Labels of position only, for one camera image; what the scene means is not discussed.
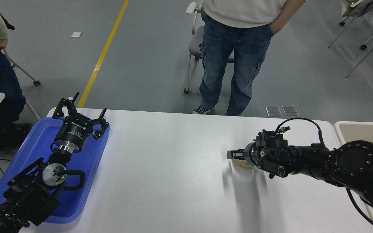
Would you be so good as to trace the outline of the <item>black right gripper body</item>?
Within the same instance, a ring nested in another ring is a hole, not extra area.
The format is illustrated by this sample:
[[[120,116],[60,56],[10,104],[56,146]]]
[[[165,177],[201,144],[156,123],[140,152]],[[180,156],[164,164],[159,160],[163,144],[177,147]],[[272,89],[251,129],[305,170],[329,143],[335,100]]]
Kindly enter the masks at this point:
[[[250,166],[257,166],[257,146],[256,142],[249,143],[243,150],[243,158]]]

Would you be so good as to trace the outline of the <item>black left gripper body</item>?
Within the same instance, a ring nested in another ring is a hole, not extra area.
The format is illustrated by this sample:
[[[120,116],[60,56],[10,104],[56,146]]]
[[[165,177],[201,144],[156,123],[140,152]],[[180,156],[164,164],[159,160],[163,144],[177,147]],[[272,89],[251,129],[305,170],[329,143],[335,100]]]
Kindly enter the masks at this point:
[[[77,117],[68,115],[63,121],[63,125],[54,138],[56,146],[73,144],[73,152],[81,152],[89,134],[93,132],[92,125],[89,124],[91,119],[78,114]]]

